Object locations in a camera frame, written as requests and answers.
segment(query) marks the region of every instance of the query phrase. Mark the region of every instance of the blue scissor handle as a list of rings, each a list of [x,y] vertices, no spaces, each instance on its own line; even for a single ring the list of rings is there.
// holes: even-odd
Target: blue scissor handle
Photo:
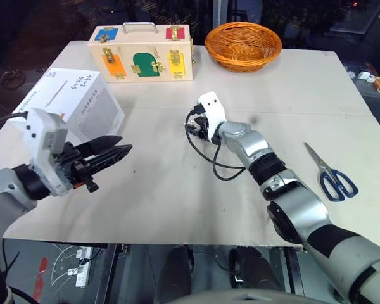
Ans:
[[[335,169],[332,169],[331,173],[334,175],[336,182],[334,182],[334,180],[326,172],[322,172],[320,176],[321,188],[322,190],[324,190],[326,196],[330,201],[343,201],[345,199],[343,195],[346,195],[348,198],[352,198],[356,194],[358,194],[359,189],[356,187],[356,185],[351,181],[349,177]],[[347,188],[342,184],[340,177],[344,179],[347,184],[349,184],[349,186],[352,188],[352,192],[349,192]],[[337,198],[332,196],[332,194],[328,191],[324,179],[326,179],[328,183],[330,183],[331,187],[335,190],[336,194],[338,195]]]

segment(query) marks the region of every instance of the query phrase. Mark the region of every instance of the green panel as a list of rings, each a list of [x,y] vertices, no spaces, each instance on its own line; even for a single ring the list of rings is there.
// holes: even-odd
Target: green panel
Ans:
[[[148,53],[136,53],[134,55],[134,64],[138,65],[141,69],[140,77],[154,77],[159,76],[159,72],[154,72],[152,62],[156,63],[155,57]]]

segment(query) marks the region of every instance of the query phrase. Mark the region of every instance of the wicker basket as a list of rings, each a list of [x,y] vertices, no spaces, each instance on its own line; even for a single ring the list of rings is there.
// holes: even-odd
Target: wicker basket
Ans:
[[[205,39],[208,53],[233,72],[254,72],[274,60],[281,51],[275,32],[250,22],[223,24]]]

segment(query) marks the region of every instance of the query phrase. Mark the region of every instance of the robotic arm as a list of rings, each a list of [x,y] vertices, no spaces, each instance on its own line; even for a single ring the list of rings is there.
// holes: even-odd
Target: robotic arm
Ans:
[[[0,170],[0,263],[1,244],[6,229],[23,214],[37,206],[46,196],[63,196],[71,189],[86,185],[90,192],[99,187],[95,173],[119,162],[132,146],[115,146],[121,136],[101,136],[74,146],[65,142],[66,123],[55,114],[30,109],[24,132],[32,159],[30,165]],[[0,303],[12,303],[0,271]]]
[[[287,169],[265,138],[247,123],[228,122],[217,95],[202,95],[193,113],[205,113],[205,137],[235,153],[269,201],[267,211],[284,240],[302,244],[352,303],[380,303],[380,247],[331,222],[327,208]]]

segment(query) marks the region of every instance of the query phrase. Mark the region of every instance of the white table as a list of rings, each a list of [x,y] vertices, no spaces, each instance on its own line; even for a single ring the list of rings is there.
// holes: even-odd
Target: white table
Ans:
[[[227,118],[248,122],[326,204],[335,224],[380,245],[380,126],[333,52],[284,49],[256,73],[224,70],[195,47],[192,82],[112,84],[133,144],[118,164],[95,175],[100,190],[81,187],[46,198],[6,237],[84,243],[243,244],[289,246],[274,231],[267,202],[248,172],[222,182],[186,141],[184,118],[197,98],[215,91]],[[84,41],[71,42],[52,64],[97,70]],[[333,203],[303,141],[348,175],[359,194]],[[205,153],[215,146],[196,140]],[[230,152],[223,163],[239,164]],[[0,168],[28,163],[20,132],[0,131]]]

